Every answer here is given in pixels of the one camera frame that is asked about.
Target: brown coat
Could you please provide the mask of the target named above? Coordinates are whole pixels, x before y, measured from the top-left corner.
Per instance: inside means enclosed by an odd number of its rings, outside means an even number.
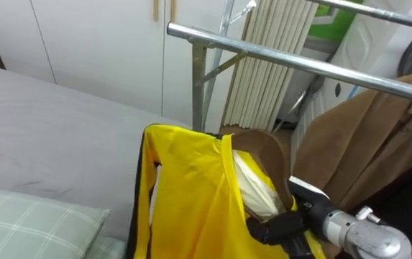
[[[311,123],[293,175],[351,209],[411,167],[412,101],[367,90]]]

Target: wardrobe door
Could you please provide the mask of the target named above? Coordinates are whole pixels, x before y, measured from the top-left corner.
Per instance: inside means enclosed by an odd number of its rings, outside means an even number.
[[[166,24],[169,21],[218,32],[226,0],[167,0]],[[240,12],[248,0],[235,0],[233,15]],[[241,39],[245,18],[229,26],[227,37]],[[215,50],[207,51],[206,72],[209,71]],[[223,52],[221,63],[234,53]],[[191,43],[166,35],[164,51],[164,92],[162,115],[191,125]],[[216,78],[214,94],[209,108],[206,131],[218,132],[223,116],[234,66]]]
[[[163,0],[32,0],[57,84],[161,114]]]
[[[0,0],[0,56],[8,71],[54,83],[30,0]]]

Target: gray bedsheet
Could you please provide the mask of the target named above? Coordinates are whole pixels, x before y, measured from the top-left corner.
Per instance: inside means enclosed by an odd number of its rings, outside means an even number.
[[[125,240],[152,123],[178,124],[0,70],[0,188],[111,209],[101,234]]]

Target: pillow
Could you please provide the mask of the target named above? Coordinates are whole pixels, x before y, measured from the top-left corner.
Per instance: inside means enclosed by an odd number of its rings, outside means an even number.
[[[84,258],[108,214],[0,190],[0,259]]]
[[[125,242],[98,235],[84,259],[122,259],[125,252]]]

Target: yellow garment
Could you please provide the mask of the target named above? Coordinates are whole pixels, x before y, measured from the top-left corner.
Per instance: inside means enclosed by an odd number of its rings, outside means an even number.
[[[127,258],[289,258],[280,245],[260,244],[247,230],[231,139],[160,124],[145,129]],[[316,258],[324,258],[312,234],[306,236]]]

